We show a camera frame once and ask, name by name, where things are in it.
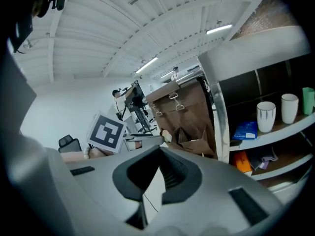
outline metal hook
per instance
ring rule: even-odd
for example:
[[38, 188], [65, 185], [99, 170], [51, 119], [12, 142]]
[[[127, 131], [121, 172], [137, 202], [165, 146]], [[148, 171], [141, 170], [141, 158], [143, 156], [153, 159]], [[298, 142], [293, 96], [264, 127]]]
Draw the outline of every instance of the metal hook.
[[154, 109], [154, 112], [156, 113], [156, 116], [162, 116], [163, 113], [160, 112], [159, 110], [156, 109], [155, 104], [152, 104], [152, 106], [150, 106], [150, 108]]
[[176, 99], [178, 97], [178, 93], [175, 93], [174, 96], [169, 96], [171, 100]]
[[175, 102], [177, 103], [177, 105], [176, 105], [176, 107], [175, 107], [175, 110], [176, 111], [180, 111], [180, 110], [183, 110], [183, 109], [185, 109], [185, 107], [182, 105], [182, 104], [180, 104], [179, 102], [178, 102], [178, 100], [176, 99], [178, 97], [178, 93], [175, 93], [173, 96], [169, 96], [169, 98], [171, 99], [171, 100], [175, 100]]
[[182, 105], [182, 104], [178, 104], [176, 107], [175, 107], [176, 111], [180, 111], [180, 110], [183, 110], [185, 109], [185, 107]]

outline ceiling light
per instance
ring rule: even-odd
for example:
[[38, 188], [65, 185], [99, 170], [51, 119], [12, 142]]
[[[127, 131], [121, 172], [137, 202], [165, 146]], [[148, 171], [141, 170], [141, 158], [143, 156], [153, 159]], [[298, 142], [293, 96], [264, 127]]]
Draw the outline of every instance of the ceiling light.
[[208, 34], [214, 33], [214, 32], [219, 31], [219, 30], [224, 30], [224, 29], [231, 28], [232, 26], [233, 26], [233, 25], [220, 26], [220, 27], [218, 27], [218, 28], [210, 29], [210, 30], [208, 30], [206, 33], [207, 33], [207, 35], [208, 35]]
[[153, 63], [154, 61], [157, 60], [157, 57], [151, 59], [148, 63], [146, 63], [144, 66], [142, 66], [138, 71], [136, 71], [136, 73], [141, 72], [144, 68], [146, 68], [148, 65], [150, 65], [151, 63]]
[[178, 80], [176, 80], [176, 82], [182, 80], [183, 78], [186, 78], [187, 76], [189, 76], [189, 75], [191, 75], [191, 74], [193, 74], [193, 72], [192, 72], [192, 73], [189, 73], [189, 74], [187, 74], [187, 75], [185, 75], [185, 76], [183, 76], [183, 77], [181, 77], [181, 78], [179, 78]]
[[170, 71], [169, 73], [167, 73], [167, 74], [163, 75], [160, 79], [162, 79], [162, 78], [164, 78], [165, 76], [167, 76], [167, 75], [171, 74], [172, 72], [174, 72], [174, 71]]

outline brown paper bag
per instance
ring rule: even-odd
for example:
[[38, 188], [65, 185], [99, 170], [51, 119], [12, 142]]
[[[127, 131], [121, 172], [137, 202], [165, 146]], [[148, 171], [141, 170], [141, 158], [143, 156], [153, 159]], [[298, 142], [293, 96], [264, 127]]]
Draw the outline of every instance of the brown paper bag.
[[196, 130], [193, 137], [189, 137], [185, 131], [180, 128], [178, 144], [183, 146], [183, 148], [190, 153], [197, 155], [204, 154], [207, 157], [215, 156], [215, 153], [208, 144], [207, 126], [205, 126], [202, 134]]
[[[164, 129], [161, 129], [161, 131], [160, 131], [160, 133], [159, 133], [160, 136], [162, 136], [163, 130], [164, 130]], [[178, 140], [178, 139], [176, 138], [176, 130], [175, 130], [175, 132], [174, 132], [174, 134], [173, 134], [173, 136], [172, 136], [172, 142], [170, 142], [170, 143], [165, 142], [165, 143], [167, 144], [167, 146], [168, 146], [169, 148], [173, 148], [173, 149], [178, 149], [178, 150], [186, 151], [181, 145], [179, 145], [179, 144], [177, 143], [177, 140]]]
[[[166, 129], [173, 135], [172, 142], [167, 143], [167, 145], [171, 148], [181, 149], [200, 155], [204, 154], [207, 157], [217, 159], [214, 129], [210, 119], [206, 97], [200, 83], [194, 82], [184, 87], [181, 86], [180, 89], [175, 89], [175, 92], [178, 93], [178, 102], [185, 107], [185, 109], [180, 111], [176, 111], [176, 102], [169, 98], [171, 90], [174, 89], [168, 88], [167, 92], [154, 95], [151, 99], [152, 102], [148, 100], [149, 97], [147, 96], [150, 106], [155, 107], [153, 108], [153, 113], [159, 128], [161, 130]], [[156, 111], [163, 113], [163, 115], [157, 116]], [[201, 139], [207, 142], [207, 146], [202, 141], [193, 141], [193, 144], [186, 145], [187, 149], [183, 148], [183, 145], [178, 143], [180, 128], [182, 128], [188, 136], [186, 142]]]

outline white wall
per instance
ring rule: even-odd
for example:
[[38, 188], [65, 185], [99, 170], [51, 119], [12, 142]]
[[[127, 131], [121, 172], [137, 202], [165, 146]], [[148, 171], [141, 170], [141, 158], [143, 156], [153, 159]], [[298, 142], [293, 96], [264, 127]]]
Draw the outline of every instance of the white wall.
[[[117, 118], [112, 91], [130, 87], [133, 79], [99, 78], [59, 81], [34, 88], [37, 98], [31, 105], [21, 127], [23, 135], [35, 138], [45, 147], [58, 149], [58, 140], [70, 134], [85, 147], [86, 133], [93, 116], [102, 111]], [[138, 80], [145, 95], [161, 84]]]
[[198, 57], [210, 84], [310, 53], [299, 26], [280, 27], [240, 37]]

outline white mug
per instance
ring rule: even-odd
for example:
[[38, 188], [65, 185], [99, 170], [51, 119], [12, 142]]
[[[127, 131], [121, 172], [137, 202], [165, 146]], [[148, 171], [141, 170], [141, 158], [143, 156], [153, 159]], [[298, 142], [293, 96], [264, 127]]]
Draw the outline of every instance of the white mug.
[[284, 123], [292, 124], [294, 122], [298, 106], [299, 98], [296, 95], [286, 93], [281, 96], [281, 115]]
[[276, 105], [270, 101], [257, 104], [257, 124], [261, 132], [270, 132], [276, 118]]

